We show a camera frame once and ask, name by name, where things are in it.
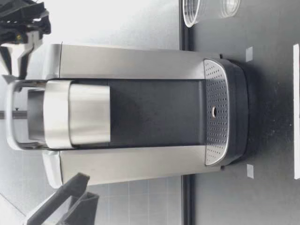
espresso machine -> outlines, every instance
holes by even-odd
[[[30,54],[50,33],[42,3],[18,9],[36,5],[40,24],[14,27],[1,45],[6,135],[12,149],[43,154],[52,187],[78,172],[92,185],[215,172],[243,155],[240,67],[218,54],[61,43],[49,46],[41,79],[26,80]],[[24,88],[30,142],[17,140],[14,127],[15,93]]]

metal handle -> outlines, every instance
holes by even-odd
[[[7,99],[5,106],[5,123],[6,123],[6,137],[9,146],[14,150],[37,150],[44,149],[46,144],[44,142],[30,142],[21,143],[18,142],[15,135],[14,127],[14,99],[15,92],[20,91],[24,87],[33,88],[45,88],[46,82],[44,80],[17,80],[8,85]]]

perforated drip tray grate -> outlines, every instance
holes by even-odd
[[[221,160],[227,151],[229,132],[228,82],[224,69],[212,60],[204,61],[207,101],[206,165]]]
[[[248,94],[243,70],[227,60],[204,60],[206,165],[227,165],[243,155]]]

glass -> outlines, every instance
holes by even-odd
[[[234,16],[239,7],[240,0],[184,0],[182,6],[187,27],[207,19]]]

